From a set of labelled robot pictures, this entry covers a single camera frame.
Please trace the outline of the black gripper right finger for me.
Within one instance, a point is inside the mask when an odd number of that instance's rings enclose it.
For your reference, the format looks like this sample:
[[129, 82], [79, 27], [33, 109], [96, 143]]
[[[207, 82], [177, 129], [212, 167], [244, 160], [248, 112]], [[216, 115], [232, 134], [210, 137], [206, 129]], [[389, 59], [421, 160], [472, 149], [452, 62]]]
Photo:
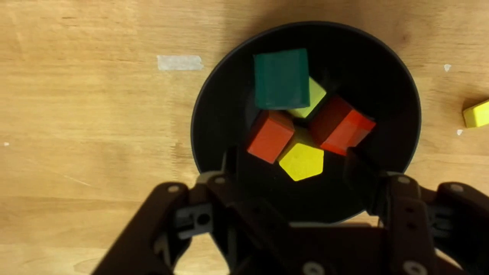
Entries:
[[403, 173], [381, 170], [362, 150], [346, 154], [343, 181], [360, 210], [377, 216], [400, 245], [426, 241], [465, 275], [489, 275], [489, 198], [484, 193], [461, 183], [426, 190]]

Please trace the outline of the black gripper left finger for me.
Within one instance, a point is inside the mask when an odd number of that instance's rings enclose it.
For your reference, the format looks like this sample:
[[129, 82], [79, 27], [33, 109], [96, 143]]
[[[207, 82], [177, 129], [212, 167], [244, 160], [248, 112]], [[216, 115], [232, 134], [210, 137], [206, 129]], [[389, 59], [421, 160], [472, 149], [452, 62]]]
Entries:
[[157, 186], [91, 275], [174, 275], [201, 234], [210, 236], [230, 275], [293, 275], [296, 251], [278, 209], [276, 169], [229, 152], [193, 187]]

